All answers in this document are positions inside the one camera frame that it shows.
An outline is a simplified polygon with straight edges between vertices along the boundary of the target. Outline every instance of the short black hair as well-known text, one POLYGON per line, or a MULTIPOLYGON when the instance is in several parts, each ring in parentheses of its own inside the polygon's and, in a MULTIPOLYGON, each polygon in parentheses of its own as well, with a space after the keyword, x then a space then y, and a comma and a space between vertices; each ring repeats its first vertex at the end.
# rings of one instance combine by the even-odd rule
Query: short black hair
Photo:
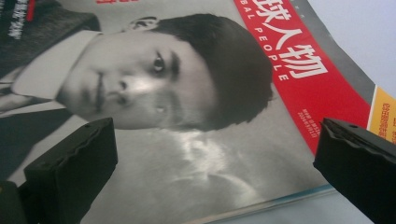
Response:
POLYGON ((211 14, 160 20, 151 30, 189 42, 204 58, 219 96, 216 112, 187 128, 218 130, 250 122, 272 98, 272 65, 256 39, 228 18, 211 14))

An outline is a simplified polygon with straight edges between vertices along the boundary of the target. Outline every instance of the ear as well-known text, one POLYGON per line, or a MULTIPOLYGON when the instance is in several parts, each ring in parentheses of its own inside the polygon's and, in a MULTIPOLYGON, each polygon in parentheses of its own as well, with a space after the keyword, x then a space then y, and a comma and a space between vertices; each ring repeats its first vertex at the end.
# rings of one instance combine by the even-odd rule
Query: ear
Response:
POLYGON ((155 17, 145 17, 145 18, 141 18, 136 21, 131 21, 131 23, 129 23, 128 27, 125 30, 126 31, 151 30, 158 26, 158 22, 159 22, 159 20, 155 17))

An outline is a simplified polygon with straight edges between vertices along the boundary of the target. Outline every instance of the magazine cover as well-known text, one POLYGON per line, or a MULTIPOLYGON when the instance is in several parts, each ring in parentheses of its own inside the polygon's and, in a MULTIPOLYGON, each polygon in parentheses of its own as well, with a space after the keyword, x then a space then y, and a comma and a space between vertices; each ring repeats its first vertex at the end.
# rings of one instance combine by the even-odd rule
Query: magazine cover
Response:
POLYGON ((0 3, 1 179, 114 119, 119 163, 81 223, 183 223, 325 185, 319 123, 370 117, 375 84, 305 0, 0 3))

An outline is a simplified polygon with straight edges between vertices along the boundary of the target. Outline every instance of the suit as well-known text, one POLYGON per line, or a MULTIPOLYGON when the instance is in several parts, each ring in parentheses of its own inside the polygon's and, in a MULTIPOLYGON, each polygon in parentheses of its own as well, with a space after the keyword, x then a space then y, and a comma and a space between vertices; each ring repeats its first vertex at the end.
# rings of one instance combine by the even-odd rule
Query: suit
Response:
MULTIPOLYGON (((90 13, 65 10, 53 0, 36 1, 32 21, 25 21, 21 39, 9 36, 16 1, 7 1, 0 18, 0 78, 80 30, 100 30, 90 13)), ((65 109, 19 114, 0 119, 0 179, 8 178, 32 146, 55 131, 71 114, 65 109)))

